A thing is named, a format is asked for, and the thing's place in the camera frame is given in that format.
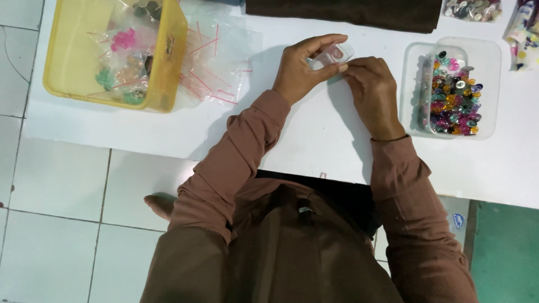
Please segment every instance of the yellow plastic container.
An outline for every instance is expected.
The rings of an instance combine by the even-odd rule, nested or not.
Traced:
[[[133,5],[137,0],[122,0]],[[52,95],[131,109],[169,113],[182,67],[187,20],[177,0],[164,0],[146,98],[130,105],[107,96],[95,81],[101,62],[89,32],[105,32],[118,0],[57,0],[43,85]]]

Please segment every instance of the brown long sleeve shirt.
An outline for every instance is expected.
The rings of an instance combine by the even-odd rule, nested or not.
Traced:
[[[254,178],[290,111],[264,92],[178,188],[141,302],[477,302],[410,137],[374,142],[371,188],[391,278],[369,238],[302,185]]]

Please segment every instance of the folded fabric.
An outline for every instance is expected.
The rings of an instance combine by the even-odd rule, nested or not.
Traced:
[[[246,0],[246,13],[344,21],[384,29],[431,33],[442,0]]]
[[[539,1],[522,4],[504,36],[511,47],[511,70],[525,71],[539,68]]]

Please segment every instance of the green wall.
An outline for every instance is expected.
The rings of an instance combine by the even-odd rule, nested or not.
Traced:
[[[539,302],[539,210],[480,202],[472,276],[481,303]]]

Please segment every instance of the person's left hand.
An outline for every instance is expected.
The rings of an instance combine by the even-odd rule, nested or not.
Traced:
[[[313,71],[305,61],[308,57],[316,57],[329,45],[342,43],[347,39],[348,36],[346,35],[329,34],[305,39],[285,48],[282,52],[281,65],[272,90],[280,93],[288,101],[288,104],[292,106],[319,83],[347,70],[348,65],[346,63],[341,65],[335,63]]]

